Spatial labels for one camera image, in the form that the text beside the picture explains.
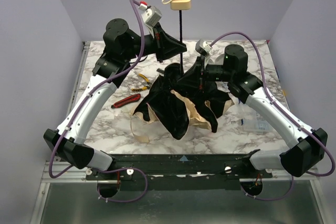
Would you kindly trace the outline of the beige umbrella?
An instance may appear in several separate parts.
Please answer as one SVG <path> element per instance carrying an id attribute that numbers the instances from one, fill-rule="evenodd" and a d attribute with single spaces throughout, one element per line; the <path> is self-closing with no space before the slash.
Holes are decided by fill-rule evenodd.
<path id="1" fill-rule="evenodd" d="M 189 126 L 216 132 L 217 119 L 234 104 L 228 93 L 219 90 L 214 82 L 206 82 L 203 90 L 178 85 L 184 73 L 182 62 L 168 65 L 133 110 L 147 124 L 161 122 L 177 140 Z"/>

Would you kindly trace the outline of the pink umbrella case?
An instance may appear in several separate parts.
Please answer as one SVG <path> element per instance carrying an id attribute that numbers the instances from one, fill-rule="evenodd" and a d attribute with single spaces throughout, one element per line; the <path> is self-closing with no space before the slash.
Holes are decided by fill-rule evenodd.
<path id="1" fill-rule="evenodd" d="M 212 65 L 223 65 L 224 62 L 224 55 L 218 56 L 215 60 L 211 61 Z"/>

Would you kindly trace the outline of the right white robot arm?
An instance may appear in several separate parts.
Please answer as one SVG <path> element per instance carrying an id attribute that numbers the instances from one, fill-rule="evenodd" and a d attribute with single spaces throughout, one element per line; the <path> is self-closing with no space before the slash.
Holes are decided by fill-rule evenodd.
<path id="1" fill-rule="evenodd" d="M 300 177 L 323 159 L 327 133 L 322 128 L 314 130 L 293 116 L 264 88 L 263 81 L 248 72 L 248 54 L 242 46 L 226 46 L 221 65 L 207 63 L 211 50 L 207 42 L 198 41 L 195 50 L 200 56 L 187 73 L 196 82 L 195 86 L 201 90 L 209 81 L 226 82 L 230 93 L 259 113 L 286 143 L 286 147 L 278 150 L 253 151 L 249 161 L 254 169 L 284 169 Z"/>

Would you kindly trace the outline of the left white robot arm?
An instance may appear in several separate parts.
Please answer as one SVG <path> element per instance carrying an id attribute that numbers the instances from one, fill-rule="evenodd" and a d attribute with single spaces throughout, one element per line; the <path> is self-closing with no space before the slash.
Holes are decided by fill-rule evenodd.
<path id="1" fill-rule="evenodd" d="M 112 156 L 84 142 L 103 105 L 130 71 L 130 61 L 155 54 L 157 61 L 162 62 L 187 50 L 186 44 L 168 35 L 160 24 L 154 25 L 149 35 L 137 35 L 121 18 L 107 23 L 103 41 L 103 54 L 78 103 L 55 130 L 47 129 L 44 133 L 52 156 L 59 156 L 78 169 L 108 170 L 112 164 Z"/>

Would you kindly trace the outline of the black bit holder strip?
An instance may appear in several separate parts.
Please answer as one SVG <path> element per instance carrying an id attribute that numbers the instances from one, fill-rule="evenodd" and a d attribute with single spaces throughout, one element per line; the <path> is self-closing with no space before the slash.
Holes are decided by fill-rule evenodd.
<path id="1" fill-rule="evenodd" d="M 160 73 L 160 74 L 164 74 L 164 70 L 163 69 L 161 69 L 161 68 L 157 68 L 157 70 L 156 70 L 158 73 Z"/>

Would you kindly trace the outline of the red black utility knife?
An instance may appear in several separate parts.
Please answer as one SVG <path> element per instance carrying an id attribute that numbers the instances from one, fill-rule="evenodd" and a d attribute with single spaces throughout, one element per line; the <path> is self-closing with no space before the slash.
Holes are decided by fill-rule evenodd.
<path id="1" fill-rule="evenodd" d="M 138 102 L 140 99 L 141 99 L 141 95 L 139 93 L 133 94 L 133 95 L 130 95 L 130 96 L 118 101 L 118 102 L 115 102 L 111 106 L 111 108 L 113 108 L 113 109 L 121 108 L 121 107 L 123 107 L 125 105 L 128 105 L 130 103 Z"/>

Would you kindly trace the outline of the clear plastic screw box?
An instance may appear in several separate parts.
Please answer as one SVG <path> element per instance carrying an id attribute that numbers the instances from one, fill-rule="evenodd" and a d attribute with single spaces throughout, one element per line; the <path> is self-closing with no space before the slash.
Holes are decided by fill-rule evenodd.
<path id="1" fill-rule="evenodd" d="M 240 123 L 244 131 L 259 133 L 273 131 L 271 125 L 259 113 L 246 104 L 243 104 L 241 100 L 238 101 L 238 110 Z"/>

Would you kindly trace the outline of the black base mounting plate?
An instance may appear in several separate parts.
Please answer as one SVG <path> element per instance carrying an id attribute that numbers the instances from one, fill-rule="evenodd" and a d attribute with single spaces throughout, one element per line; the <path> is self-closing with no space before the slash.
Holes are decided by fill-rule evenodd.
<path id="1" fill-rule="evenodd" d="M 104 190 L 239 190 L 268 180 L 289 180 L 285 170 L 256 170 L 249 154 L 115 154 L 107 172 L 81 168 L 84 181 Z"/>

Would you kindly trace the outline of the yellow handled pliers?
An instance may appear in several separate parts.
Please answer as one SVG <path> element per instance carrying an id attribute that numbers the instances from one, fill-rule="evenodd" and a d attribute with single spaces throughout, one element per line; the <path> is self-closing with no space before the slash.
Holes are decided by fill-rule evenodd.
<path id="1" fill-rule="evenodd" d="M 150 87 L 152 86 L 152 82 L 145 75 L 141 73 L 138 73 L 138 77 L 140 77 L 143 80 L 143 86 L 132 88 L 131 91 L 132 92 L 142 92 L 145 90 L 149 90 Z"/>

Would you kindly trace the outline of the aluminium frame rail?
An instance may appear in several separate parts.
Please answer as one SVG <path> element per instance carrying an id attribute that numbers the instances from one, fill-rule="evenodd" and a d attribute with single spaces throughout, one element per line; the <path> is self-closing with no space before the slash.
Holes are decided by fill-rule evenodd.
<path id="1" fill-rule="evenodd" d="M 59 174 L 68 166 L 69 164 L 66 162 L 55 162 L 52 167 L 53 174 Z M 57 178 L 51 178 L 49 176 L 48 169 L 49 163 L 46 162 L 41 177 L 42 183 L 82 183 L 86 181 L 86 168 L 78 169 L 76 167 L 72 167 Z"/>

